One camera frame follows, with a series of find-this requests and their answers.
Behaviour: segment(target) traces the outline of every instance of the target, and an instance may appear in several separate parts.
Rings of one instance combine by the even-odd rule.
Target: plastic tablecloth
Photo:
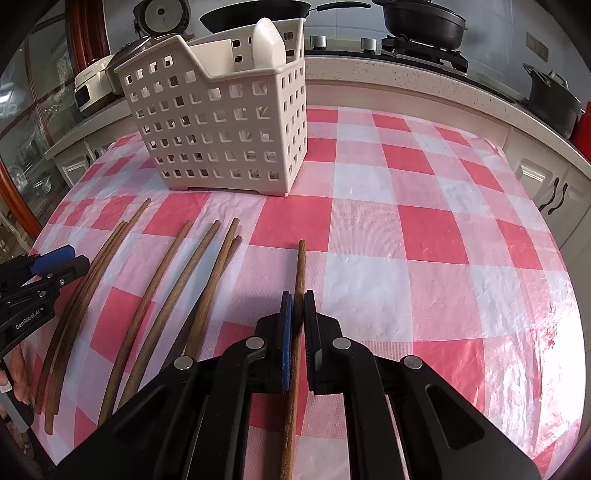
[[[583,334],[573,289],[542,216],[500,148],[418,118],[309,107],[308,153],[286,198],[168,190],[139,134],[122,137],[59,205],[35,243],[93,258],[121,219],[152,203],[113,259],[67,369],[54,434],[34,431],[55,462],[96,428],[127,325],[181,225],[194,221],[142,323],[138,347],[209,226],[222,228],[193,274],[148,365],[158,372],[203,289],[233,217],[244,238],[218,286],[202,358],[252,334],[293,291],[297,244],[318,311],[376,355],[422,357],[548,478],[576,442]],[[63,289],[56,317],[73,286]],[[25,341],[33,391],[57,318]],[[349,477],[341,395],[300,388],[295,478]],[[245,478],[276,478],[280,401],[255,397]]]

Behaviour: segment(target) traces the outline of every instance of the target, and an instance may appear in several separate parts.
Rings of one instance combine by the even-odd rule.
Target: blue gripper pad
[[[76,256],[76,252],[74,251],[74,247],[71,245],[65,245],[63,247],[54,250],[53,252],[49,252],[48,254],[42,255],[35,263],[31,266],[31,274],[39,275],[42,277],[43,275],[48,274],[49,272],[55,270],[56,267],[61,265],[62,263],[69,262]]]
[[[293,298],[291,293],[283,292],[281,301],[281,316],[284,319],[283,324],[283,365],[282,365],[282,383],[283,390],[287,391],[290,387],[290,355],[291,355],[291,316],[293,314]]]

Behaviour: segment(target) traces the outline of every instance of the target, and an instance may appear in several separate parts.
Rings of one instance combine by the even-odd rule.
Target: stove
[[[443,50],[406,37],[387,36],[381,41],[374,38],[332,40],[325,35],[312,35],[309,40],[305,39],[304,48],[307,56],[354,57],[429,70],[481,88],[506,102],[515,103],[513,98],[472,78],[468,72],[468,60],[457,50]]]

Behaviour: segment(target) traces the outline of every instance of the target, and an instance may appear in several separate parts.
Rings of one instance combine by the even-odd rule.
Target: red container
[[[591,102],[587,103],[587,111],[574,128],[571,142],[591,162]]]

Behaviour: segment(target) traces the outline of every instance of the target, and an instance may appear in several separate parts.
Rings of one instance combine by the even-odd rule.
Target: chopstick
[[[72,311],[74,305],[78,303],[80,295],[88,285],[89,278],[95,274],[95,271],[98,265],[103,261],[105,254],[113,244],[115,238],[119,235],[121,229],[126,225],[126,222],[121,222],[115,230],[111,232],[107,241],[103,244],[100,248],[99,252],[96,254],[94,260],[90,263],[90,268],[88,269],[88,273],[85,275],[83,279],[78,282],[74,293],[68,300],[66,304],[66,308],[64,308],[63,313],[61,314],[60,320],[57,322],[56,329],[53,332],[53,336],[51,337],[51,342],[49,343],[49,347],[47,348],[47,353],[43,360],[43,366],[41,367],[41,373],[39,374],[39,380],[37,381],[37,390],[35,392],[35,413],[40,415],[43,411],[43,401],[45,397],[45,390],[47,386],[47,380],[49,379],[49,372],[51,370],[51,364],[53,363],[53,359],[56,355],[57,348],[60,344],[61,338],[63,336],[64,330],[68,324],[68,320],[72,315]]]
[[[117,392],[119,391],[119,384],[121,383],[121,378],[123,377],[123,371],[125,370],[125,364],[129,359],[129,354],[131,353],[131,349],[134,345],[135,338],[137,337],[137,334],[139,332],[142,319],[144,318],[146,311],[148,310],[148,306],[150,305],[150,302],[154,297],[154,294],[156,293],[156,290],[160,285],[162,277],[166,273],[168,266],[170,265],[170,262],[172,262],[172,259],[178,251],[178,248],[180,247],[181,243],[187,236],[192,226],[192,222],[187,222],[183,225],[182,230],[177,235],[176,239],[169,247],[164,258],[160,262],[160,265],[156,269],[156,272],[154,273],[152,280],[148,284],[144,296],[142,297],[134,313],[134,316],[131,319],[127,332],[125,332],[125,337],[123,339],[121,347],[119,348],[119,352],[117,353],[117,357],[115,358],[115,363],[113,364],[111,375],[109,376],[109,381],[106,386],[105,396],[103,398],[103,403],[100,408],[98,422],[99,427],[102,424],[104,424],[104,422],[107,421],[107,419],[110,418],[111,415],[113,415],[113,408],[115,406]]]
[[[226,238],[224,238],[222,247],[220,248],[220,252],[217,255],[216,262],[213,265],[213,269],[211,275],[209,275],[209,280],[203,289],[203,300],[200,302],[199,307],[197,308],[197,313],[195,314],[195,320],[193,325],[191,326],[191,330],[189,331],[189,338],[187,339],[187,346],[185,348],[185,355],[188,355],[195,360],[199,357],[199,352],[201,350],[201,345],[203,343],[203,337],[205,331],[207,331],[207,314],[209,313],[209,307],[213,300],[213,295],[215,294],[217,283],[222,276],[222,271],[224,268],[224,264],[226,262],[226,258],[228,257],[228,252],[230,251],[230,245],[232,244],[234,234],[238,228],[238,223],[240,221],[235,218],[232,220],[230,224],[230,228],[226,234]]]
[[[86,313],[86,309],[88,308],[88,305],[90,304],[90,301],[92,300],[92,297],[94,296],[107,267],[123,243],[123,240],[138,222],[139,217],[148,207],[150,202],[151,200],[149,198],[146,199],[146,201],[135,212],[129,223],[121,228],[116,238],[113,240],[112,245],[109,247],[108,252],[102,258],[100,265],[97,266],[97,269],[93,273],[92,277],[88,279],[84,292],[80,293],[80,297],[73,308],[72,319],[69,321],[69,325],[67,326],[62,339],[62,349],[57,353],[56,356],[56,363],[53,367],[53,375],[51,376],[49,393],[47,395],[45,432],[48,435],[53,434],[53,417],[59,411],[61,389],[63,388],[64,378],[66,376],[66,368],[70,360],[72,349],[74,348],[76,336],[78,335],[80,325],[82,324],[82,320]]]
[[[199,246],[195,249],[193,255],[185,265],[182,273],[178,277],[174,287],[168,294],[166,301],[162,305],[158,316],[154,320],[150,331],[148,332],[148,336],[144,340],[144,344],[142,345],[141,350],[138,353],[138,356],[135,360],[134,367],[129,374],[129,378],[127,383],[125,384],[125,388],[123,390],[123,394],[121,395],[121,400],[119,401],[119,408],[121,408],[125,403],[129,401],[131,397],[133,397],[138,389],[139,384],[144,377],[144,373],[146,367],[148,366],[148,362],[152,357],[152,353],[154,353],[154,349],[156,348],[156,344],[162,335],[162,331],[164,330],[164,326],[170,317],[171,312],[173,311],[175,305],[178,302],[178,298],[181,296],[189,278],[193,274],[193,271],[197,267],[199,261],[201,260],[205,250],[209,247],[213,237],[216,235],[217,231],[220,228],[222,223],[219,220],[216,220],[214,224],[211,226],[209,231],[205,234]]]
[[[296,424],[297,424],[297,399],[300,378],[301,355],[301,330],[303,325],[303,301],[306,290],[306,241],[300,240],[297,255],[297,270],[295,274],[294,319],[291,339],[291,365],[290,365],[290,390],[285,416],[285,430],[283,433],[283,449],[281,452],[280,480],[290,480],[293,472]]]
[[[226,261],[223,265],[222,274],[224,271],[226,271],[226,267],[228,266],[228,264],[232,260],[232,257],[234,256],[234,253],[236,253],[236,250],[238,250],[238,247],[240,246],[241,242],[242,242],[242,237],[240,235],[236,236],[234,238],[234,240],[232,240],[232,243],[230,244],[230,250],[228,251],[228,256],[226,257]],[[178,358],[179,356],[181,356],[183,354],[183,350],[185,348],[185,345],[187,345],[187,338],[189,337],[189,331],[191,330],[191,326],[193,325],[193,319],[195,318],[195,315],[197,313],[197,309],[199,308],[199,305],[201,304],[202,300],[203,300],[203,292],[201,292],[201,295],[199,296],[199,298],[195,302],[195,305],[193,305],[191,312],[187,316],[187,319],[183,323],[183,326],[181,327],[180,331],[178,332],[178,335],[175,338],[172,347],[170,347],[170,350],[168,351],[168,355],[166,356],[166,358],[164,359],[164,362],[162,363],[162,366],[160,367],[160,371],[164,370],[171,363],[173,363],[176,358]]]

